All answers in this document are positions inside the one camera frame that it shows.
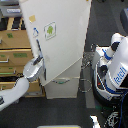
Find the white cylinder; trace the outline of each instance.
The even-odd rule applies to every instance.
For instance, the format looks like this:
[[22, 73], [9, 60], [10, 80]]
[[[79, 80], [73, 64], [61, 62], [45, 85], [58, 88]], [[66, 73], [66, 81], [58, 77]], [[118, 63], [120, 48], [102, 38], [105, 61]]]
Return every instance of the white cylinder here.
[[124, 38], [124, 36], [120, 35], [119, 33], [115, 33], [113, 34], [112, 38], [111, 38], [111, 45], [114, 42], [121, 42], [121, 40]]
[[121, 83], [125, 79], [128, 73], [128, 37], [124, 37], [120, 42], [111, 65], [109, 66], [109, 71], [107, 76], [111, 83], [116, 87], [120, 88]]

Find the black base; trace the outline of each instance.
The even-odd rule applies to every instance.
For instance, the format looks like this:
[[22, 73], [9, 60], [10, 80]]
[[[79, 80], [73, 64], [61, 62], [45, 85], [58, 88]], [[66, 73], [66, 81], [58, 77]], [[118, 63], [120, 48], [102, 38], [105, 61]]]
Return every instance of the black base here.
[[116, 106], [119, 104], [120, 100], [119, 99], [112, 99], [111, 101], [106, 100], [104, 97], [102, 97], [99, 92], [96, 89], [95, 86], [95, 79], [94, 79], [94, 70], [91, 69], [91, 78], [92, 78], [92, 89], [93, 89], [93, 94], [94, 97], [96, 98], [99, 103], [101, 103], [103, 106]]

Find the dark floor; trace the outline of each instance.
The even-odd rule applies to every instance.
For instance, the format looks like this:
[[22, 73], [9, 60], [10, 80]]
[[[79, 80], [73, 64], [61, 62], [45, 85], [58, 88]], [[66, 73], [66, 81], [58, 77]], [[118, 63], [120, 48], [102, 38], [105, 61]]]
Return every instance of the dark floor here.
[[[106, 0], [99, 3], [92, 0], [85, 52], [90, 52], [93, 43], [109, 46], [115, 32], [126, 35], [120, 23], [120, 12], [128, 7], [128, 0], [124, 1]], [[86, 95], [80, 91], [77, 99], [21, 98], [18, 104], [0, 112], [0, 128], [36, 128], [41, 125], [79, 125], [82, 128], [92, 128], [90, 115], [96, 115], [103, 128], [105, 118], [101, 111], [87, 108]]]
[[85, 52], [90, 52], [91, 44], [109, 46], [111, 36], [116, 32], [127, 35], [120, 22], [120, 12], [127, 7], [128, 0], [106, 0], [104, 3], [92, 0]]

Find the white robot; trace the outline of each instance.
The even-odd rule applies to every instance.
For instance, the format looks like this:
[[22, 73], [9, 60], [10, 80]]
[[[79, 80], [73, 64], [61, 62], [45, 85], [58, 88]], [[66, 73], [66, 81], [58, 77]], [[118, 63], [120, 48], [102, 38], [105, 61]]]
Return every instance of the white robot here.
[[29, 88], [29, 82], [35, 81], [42, 71], [44, 71], [46, 75], [44, 58], [38, 39], [36, 39], [36, 41], [39, 47], [38, 58], [33, 58], [25, 65], [23, 70], [24, 77], [19, 78], [12, 89], [0, 91], [0, 111], [22, 97]]
[[110, 47], [96, 47], [93, 89], [102, 101], [116, 104], [128, 89], [128, 37], [115, 33]]

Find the label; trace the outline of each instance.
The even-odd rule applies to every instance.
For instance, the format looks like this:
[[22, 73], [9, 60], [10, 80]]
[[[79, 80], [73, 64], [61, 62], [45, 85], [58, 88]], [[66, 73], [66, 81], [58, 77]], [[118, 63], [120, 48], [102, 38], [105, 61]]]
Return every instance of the label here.
[[44, 27], [45, 32], [45, 39], [51, 39], [52, 37], [56, 36], [56, 24], [55, 22], [47, 25]]
[[12, 67], [9, 67], [8, 69], [13, 69]]
[[0, 55], [0, 57], [5, 57], [5, 55]]
[[7, 9], [7, 13], [20, 13], [20, 9]]
[[113, 77], [113, 80], [117, 86], [121, 85], [126, 75], [127, 70], [122, 65], [120, 65]]
[[26, 58], [27, 54], [26, 53], [13, 53], [13, 56], [15, 58]]
[[13, 38], [12, 33], [7, 33], [8, 38]]

